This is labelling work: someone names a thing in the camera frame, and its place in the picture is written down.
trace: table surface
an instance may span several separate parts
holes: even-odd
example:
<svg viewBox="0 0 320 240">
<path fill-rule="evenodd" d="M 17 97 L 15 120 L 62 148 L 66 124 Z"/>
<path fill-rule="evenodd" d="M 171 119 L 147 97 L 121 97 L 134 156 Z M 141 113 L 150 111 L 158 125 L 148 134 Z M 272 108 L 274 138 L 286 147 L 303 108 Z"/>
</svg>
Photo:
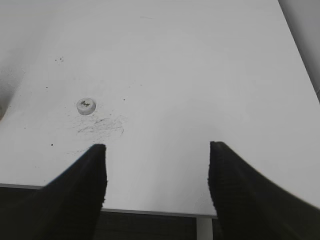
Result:
<svg viewBox="0 0 320 240">
<path fill-rule="evenodd" d="M 276 0 L 2 1 L 0 183 L 106 144 L 103 208 L 215 215 L 209 142 L 319 207 L 320 109 Z M 96 101 L 92 115 L 76 103 Z"/>
</svg>

